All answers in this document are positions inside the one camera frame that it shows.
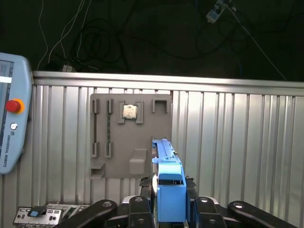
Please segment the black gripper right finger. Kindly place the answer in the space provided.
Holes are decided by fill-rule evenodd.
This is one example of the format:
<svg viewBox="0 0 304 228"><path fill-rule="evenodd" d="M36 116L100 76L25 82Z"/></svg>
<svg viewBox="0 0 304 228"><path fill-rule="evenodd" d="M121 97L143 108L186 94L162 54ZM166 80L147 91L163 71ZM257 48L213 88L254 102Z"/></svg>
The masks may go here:
<svg viewBox="0 0 304 228"><path fill-rule="evenodd" d="M226 207L212 197L199 196L193 178L186 178L187 223L190 228L294 228L295 226L245 201Z"/></svg>

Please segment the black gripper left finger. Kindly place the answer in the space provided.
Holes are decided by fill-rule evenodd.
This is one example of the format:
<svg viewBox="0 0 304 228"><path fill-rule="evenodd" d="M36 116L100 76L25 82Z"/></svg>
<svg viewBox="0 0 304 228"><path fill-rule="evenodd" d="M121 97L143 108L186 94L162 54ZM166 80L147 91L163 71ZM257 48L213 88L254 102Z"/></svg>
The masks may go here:
<svg viewBox="0 0 304 228"><path fill-rule="evenodd" d="M139 195L129 196L118 205L102 199L65 219L57 228L153 228L153 192L151 177L140 181Z"/></svg>

